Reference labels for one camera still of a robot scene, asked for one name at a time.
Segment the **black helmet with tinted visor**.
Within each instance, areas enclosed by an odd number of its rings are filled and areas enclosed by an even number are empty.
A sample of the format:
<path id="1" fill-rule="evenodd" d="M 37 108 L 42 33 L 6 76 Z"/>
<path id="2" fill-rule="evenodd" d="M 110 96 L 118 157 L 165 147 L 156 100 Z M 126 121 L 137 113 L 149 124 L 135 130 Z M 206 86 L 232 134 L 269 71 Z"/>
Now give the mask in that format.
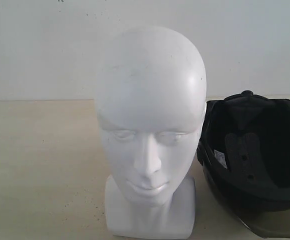
<path id="1" fill-rule="evenodd" d="M 196 153 L 227 212 L 262 238 L 290 239 L 290 99 L 208 100 Z"/>

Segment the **white mannequin head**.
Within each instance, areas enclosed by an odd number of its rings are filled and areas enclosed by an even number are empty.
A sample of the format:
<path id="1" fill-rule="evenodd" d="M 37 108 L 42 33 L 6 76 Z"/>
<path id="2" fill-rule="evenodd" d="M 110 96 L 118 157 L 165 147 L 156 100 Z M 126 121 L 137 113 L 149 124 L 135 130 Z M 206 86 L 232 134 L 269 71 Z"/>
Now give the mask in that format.
<path id="1" fill-rule="evenodd" d="M 185 240 L 192 234 L 196 187 L 189 170 L 206 92 L 203 59 L 181 33 L 135 27 L 108 43 L 94 103 L 110 170 L 104 208 L 113 235 Z"/>

